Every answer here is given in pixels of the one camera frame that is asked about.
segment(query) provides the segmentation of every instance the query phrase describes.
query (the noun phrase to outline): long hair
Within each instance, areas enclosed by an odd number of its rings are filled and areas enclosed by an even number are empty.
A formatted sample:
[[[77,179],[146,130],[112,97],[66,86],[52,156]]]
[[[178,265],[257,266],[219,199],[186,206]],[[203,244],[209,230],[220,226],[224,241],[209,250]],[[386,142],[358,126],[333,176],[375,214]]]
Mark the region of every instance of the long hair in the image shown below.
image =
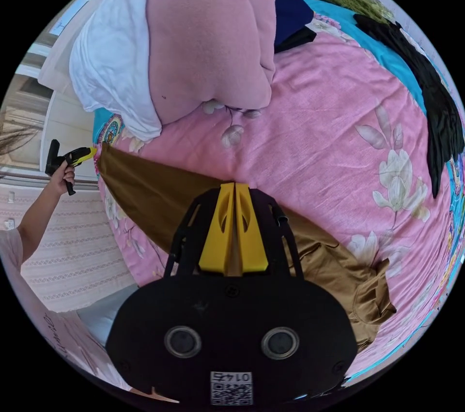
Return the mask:
[[[16,149],[20,149],[27,144],[37,133],[37,130],[29,127],[19,128],[17,130],[8,130],[0,132],[0,162],[2,157],[10,154]],[[0,171],[0,180],[4,177]]]

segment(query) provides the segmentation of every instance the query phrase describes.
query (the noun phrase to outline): floral bedsheet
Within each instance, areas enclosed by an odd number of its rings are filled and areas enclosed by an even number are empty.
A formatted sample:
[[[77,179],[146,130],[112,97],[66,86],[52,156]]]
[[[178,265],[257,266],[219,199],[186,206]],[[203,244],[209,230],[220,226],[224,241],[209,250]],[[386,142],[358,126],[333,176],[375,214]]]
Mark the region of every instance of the floral bedsheet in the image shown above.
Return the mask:
[[[249,183],[326,229],[361,262],[389,258],[388,285],[398,313],[357,356],[348,372],[355,375],[388,356],[443,297],[464,247],[464,159],[444,169],[434,200],[421,108],[337,22],[317,15],[312,29],[313,43],[276,56],[266,109],[235,111],[208,101],[148,144],[111,115],[95,140]],[[101,179],[99,187],[136,281],[160,278],[166,254],[125,216]]]

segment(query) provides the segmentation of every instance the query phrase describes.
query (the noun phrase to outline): human arm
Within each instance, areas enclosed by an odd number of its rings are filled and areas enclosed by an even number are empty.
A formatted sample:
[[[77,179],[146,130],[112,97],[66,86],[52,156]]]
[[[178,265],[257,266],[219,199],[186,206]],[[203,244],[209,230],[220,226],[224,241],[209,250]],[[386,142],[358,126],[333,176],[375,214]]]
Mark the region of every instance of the human arm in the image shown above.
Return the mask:
[[[66,161],[52,175],[47,186],[24,214],[18,226],[23,244],[22,263],[29,259],[39,247],[58,201],[67,191],[65,181],[74,184],[74,168],[68,166]]]

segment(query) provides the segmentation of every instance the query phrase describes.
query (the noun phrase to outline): green cloth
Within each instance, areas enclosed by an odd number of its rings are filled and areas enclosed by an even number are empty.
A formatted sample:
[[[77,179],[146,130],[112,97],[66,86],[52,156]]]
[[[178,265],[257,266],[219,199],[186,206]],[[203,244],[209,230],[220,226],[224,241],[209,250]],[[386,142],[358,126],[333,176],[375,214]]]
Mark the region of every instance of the green cloth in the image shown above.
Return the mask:
[[[365,15],[379,23],[388,23],[394,20],[393,13],[388,10],[379,0],[323,0],[331,4],[339,5],[352,10],[357,14]]]

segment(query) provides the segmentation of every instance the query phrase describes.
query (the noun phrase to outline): brown cloth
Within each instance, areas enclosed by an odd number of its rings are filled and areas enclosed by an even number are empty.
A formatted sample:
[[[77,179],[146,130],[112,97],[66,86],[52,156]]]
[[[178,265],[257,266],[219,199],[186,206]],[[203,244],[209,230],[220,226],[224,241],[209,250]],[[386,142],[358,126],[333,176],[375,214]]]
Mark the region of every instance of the brown cloth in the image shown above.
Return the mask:
[[[127,216],[166,252],[193,200],[224,183],[127,154],[106,143],[97,166]],[[381,323],[396,313],[385,276],[388,260],[376,269],[362,265],[314,223],[282,209],[295,236],[305,279],[324,288],[344,307],[358,351],[362,351],[374,341]],[[288,262],[294,274],[289,257]]]

